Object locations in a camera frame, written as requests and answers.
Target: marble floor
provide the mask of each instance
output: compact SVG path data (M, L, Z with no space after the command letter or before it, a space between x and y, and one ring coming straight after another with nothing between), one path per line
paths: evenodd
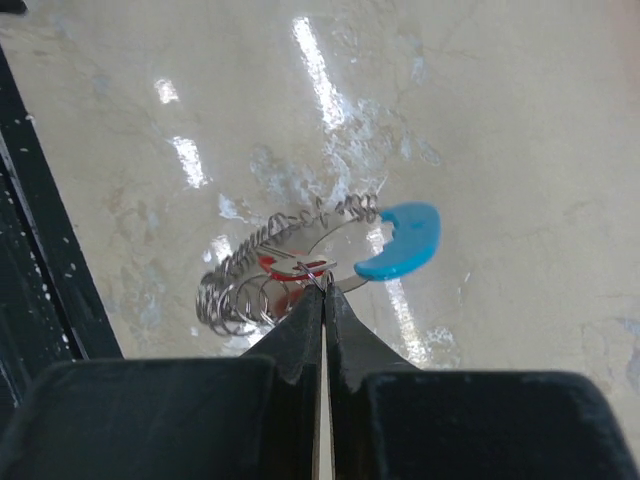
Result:
M269 215L423 200L440 251L362 320L423 368L582 372L640 453L638 0L27 4L0 43L127 357L255 341L194 293Z

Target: metal coil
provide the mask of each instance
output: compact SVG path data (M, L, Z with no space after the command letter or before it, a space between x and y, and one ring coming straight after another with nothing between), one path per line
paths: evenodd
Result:
M372 223L378 216L376 202L375 194L347 195L338 202L334 212L345 217L345 223L351 220ZM246 275L258 261L260 246L282 245L295 230L311 227L316 221L323 229L329 228L328 217L331 214L323 211L322 199L316 197L314 205L315 215L307 209L300 210L297 216L287 216L282 212L272 215L267 225L252 233L213 271L204 274L196 295L196 314L200 322L218 335L243 336L260 327L272 327L286 318L293 307L292 293L304 288L308 281L280 282L267 273ZM323 280L333 281L333 275L327 275ZM284 293L282 299L286 303L281 312L272 308L273 301L268 291L273 292L272 287Z

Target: red object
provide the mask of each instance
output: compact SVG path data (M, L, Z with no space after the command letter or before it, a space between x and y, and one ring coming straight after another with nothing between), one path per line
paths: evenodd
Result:
M262 269L267 272L268 274L271 275L271 278L273 278L274 280L278 280L280 282L295 282L297 280L306 280L309 278L309 275L307 275L305 272L302 272L300 275L296 275L295 277L289 277L287 275L282 275L280 273L276 273L276 272L272 272L271 271L271 265L273 265L274 263L276 263L277 260L273 257L270 256L260 256L258 257L258 263L260 264L260 266L262 267ZM313 268L313 267L319 267L320 265L323 265L325 262L312 262L312 263L308 263L306 264L307 268ZM316 272L313 274L314 277L321 277L323 272Z
M289 295L282 295L274 304L271 313L276 317L280 318L285 313L287 313L287 305L295 305L298 299L304 293L304 288L297 288L296 290L291 291Z

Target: blue crescent shape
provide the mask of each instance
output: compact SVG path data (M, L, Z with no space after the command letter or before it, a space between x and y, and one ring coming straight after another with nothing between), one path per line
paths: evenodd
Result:
M393 240L375 257L353 266L361 277L392 280L413 272L435 255L440 243L440 215L428 203L402 203L380 212L383 222L393 223Z

